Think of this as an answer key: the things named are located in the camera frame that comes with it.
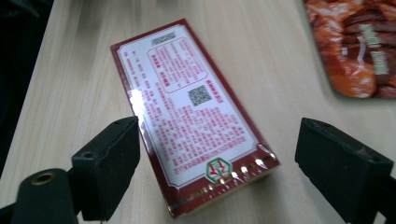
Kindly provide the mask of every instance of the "red border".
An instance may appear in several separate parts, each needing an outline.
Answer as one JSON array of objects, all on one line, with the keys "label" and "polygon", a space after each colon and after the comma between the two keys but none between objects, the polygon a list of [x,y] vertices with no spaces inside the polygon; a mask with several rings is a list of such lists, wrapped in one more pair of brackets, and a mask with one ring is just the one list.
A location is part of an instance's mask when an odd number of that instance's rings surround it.
[{"label": "red border", "polygon": [[[239,100],[236,98],[236,95],[234,94],[234,92],[232,91],[231,87],[228,85],[228,83],[226,82],[224,76],[222,75],[222,73],[220,72],[220,70],[216,67],[216,65],[214,64],[214,62],[212,61],[212,59],[210,58],[209,54],[206,52],[204,46],[201,44],[201,42],[198,40],[198,38],[196,37],[195,33],[192,31],[192,29],[190,28],[190,26],[188,25],[187,21],[185,19],[180,20],[180,21],[175,21],[172,22],[168,25],[165,25],[163,27],[160,27],[158,29],[152,30],[150,32],[144,33],[142,35],[138,35],[136,37],[127,39],[125,41],[122,41],[118,44],[112,45],[110,47],[111,52],[113,54],[116,66],[119,70],[120,73],[120,78],[122,81],[122,84],[127,92],[128,98],[130,98],[131,96],[128,94],[128,92],[130,92],[131,90],[131,86],[130,83],[128,82],[128,78],[126,77],[126,74],[123,70],[122,64],[120,62],[120,58],[119,55],[117,53],[117,51],[120,49],[120,46],[127,44],[129,42],[135,41],[137,39],[140,39],[142,37],[145,37],[147,35],[152,35],[155,34],[157,32],[160,32],[161,30],[176,26],[176,25],[183,25],[186,27],[187,31],[190,33],[193,41],[195,41],[195,44],[198,46],[199,50],[203,53],[203,55],[205,56],[205,58],[207,59],[209,65],[212,67],[213,71],[216,73],[216,75],[218,76],[219,81],[221,82],[221,84],[223,85],[224,89],[229,93],[231,99],[233,100],[234,104],[236,105],[237,109],[240,111],[242,117],[245,119],[247,125],[249,126],[249,128],[251,129],[251,131],[253,132],[253,134],[256,136],[256,138],[259,140],[259,142],[263,145],[265,145],[268,149],[268,144],[266,143],[266,141],[263,139],[261,133],[259,132],[259,130],[257,129],[256,125],[253,123],[253,121],[251,120],[251,118],[248,116],[247,111],[245,110],[244,107],[242,107],[242,105],[240,104]],[[214,198],[219,197],[220,195],[224,194],[225,191],[230,191],[242,184],[245,183],[245,181],[242,182],[238,182],[235,180],[234,181],[230,181],[227,182],[226,185],[223,186],[219,186],[216,189],[211,190],[210,192],[204,194],[204,195],[200,195],[199,197],[193,198],[188,200],[186,203],[179,203],[182,200],[185,200],[186,198],[189,198],[193,193],[195,193],[197,190],[203,189],[205,187],[207,187],[208,185],[211,184],[211,182],[206,179],[205,177],[202,177],[198,180],[195,180],[194,182],[190,183],[189,185],[176,189],[174,187],[169,187],[165,178],[165,175],[163,173],[163,169],[160,165],[159,162],[159,158],[157,157],[155,150],[152,147],[152,144],[150,142],[150,138],[146,135],[143,136],[143,139],[145,141],[146,144],[146,148],[147,148],[147,152],[149,155],[149,159],[152,165],[152,168],[154,169],[154,172],[157,176],[157,180],[160,184],[160,188],[161,191],[163,193],[163,197],[165,198],[165,201],[168,205],[177,205],[177,208],[175,208],[173,211],[170,211],[170,214],[172,217],[178,217],[184,213],[188,213],[194,209],[196,209],[198,206],[203,205],[204,203],[207,203],[208,201],[211,201]],[[260,166],[257,166],[256,168],[252,168],[250,170],[248,170],[247,173],[245,173],[245,175],[243,176],[244,178],[246,178],[247,180],[250,179],[255,179],[256,176],[261,176],[264,173],[266,173],[266,171],[271,170],[272,168],[276,167],[279,165],[279,161],[277,159],[274,159],[272,157],[269,157],[269,153],[265,152],[261,149],[258,149],[252,153],[247,154],[244,158],[239,159],[238,161],[233,162],[233,169],[237,170],[242,166],[249,166],[250,164],[254,163],[255,160],[257,159],[264,159],[266,158],[266,162],[265,162],[265,166],[267,167],[266,170],[262,170],[262,168]]]}]

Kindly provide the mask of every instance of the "light wooden table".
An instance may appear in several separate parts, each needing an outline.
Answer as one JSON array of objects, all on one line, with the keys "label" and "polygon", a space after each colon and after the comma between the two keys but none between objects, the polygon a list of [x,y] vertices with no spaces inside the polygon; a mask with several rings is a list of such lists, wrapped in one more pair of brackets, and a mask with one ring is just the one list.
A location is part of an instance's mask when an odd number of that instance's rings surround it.
[{"label": "light wooden table", "polygon": [[282,165],[174,221],[142,146],[109,223],[343,223],[294,162],[301,118],[328,122],[396,161],[396,101],[332,91],[301,0],[55,1],[0,182],[0,206],[15,202],[25,177],[68,170],[70,157],[107,124],[132,115],[109,46],[182,18]]}]

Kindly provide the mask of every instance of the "red and white packaging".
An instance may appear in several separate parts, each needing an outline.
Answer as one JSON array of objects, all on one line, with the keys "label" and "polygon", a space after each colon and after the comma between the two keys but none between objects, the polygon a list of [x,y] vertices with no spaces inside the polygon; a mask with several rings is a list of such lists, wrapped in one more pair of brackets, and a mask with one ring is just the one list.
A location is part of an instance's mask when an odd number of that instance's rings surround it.
[{"label": "red and white packaging", "polygon": [[172,217],[279,165],[185,20],[111,51]]}]

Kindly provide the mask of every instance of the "qr code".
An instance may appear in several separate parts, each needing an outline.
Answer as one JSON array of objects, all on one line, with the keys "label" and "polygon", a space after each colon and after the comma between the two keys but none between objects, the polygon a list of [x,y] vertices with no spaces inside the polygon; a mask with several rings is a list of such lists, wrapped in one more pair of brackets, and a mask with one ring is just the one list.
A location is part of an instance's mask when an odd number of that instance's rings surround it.
[{"label": "qr code", "polygon": [[198,106],[212,99],[204,85],[189,91],[189,97],[194,106]]}]

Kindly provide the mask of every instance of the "barcode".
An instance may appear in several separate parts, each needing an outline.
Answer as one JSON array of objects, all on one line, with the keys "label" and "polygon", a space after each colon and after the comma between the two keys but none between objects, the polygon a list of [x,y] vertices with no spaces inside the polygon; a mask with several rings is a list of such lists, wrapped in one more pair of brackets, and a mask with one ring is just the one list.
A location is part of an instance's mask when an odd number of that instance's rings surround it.
[{"label": "barcode", "polygon": [[172,32],[172,33],[167,34],[167,35],[162,35],[160,37],[157,37],[157,38],[151,40],[151,45],[153,45],[153,46],[154,45],[159,45],[159,44],[161,44],[161,43],[163,43],[163,42],[165,42],[167,40],[173,39],[175,37],[176,37],[175,32]]},{"label": "barcode", "polygon": [[194,106],[198,106],[212,99],[204,85],[189,91],[189,97]]}]

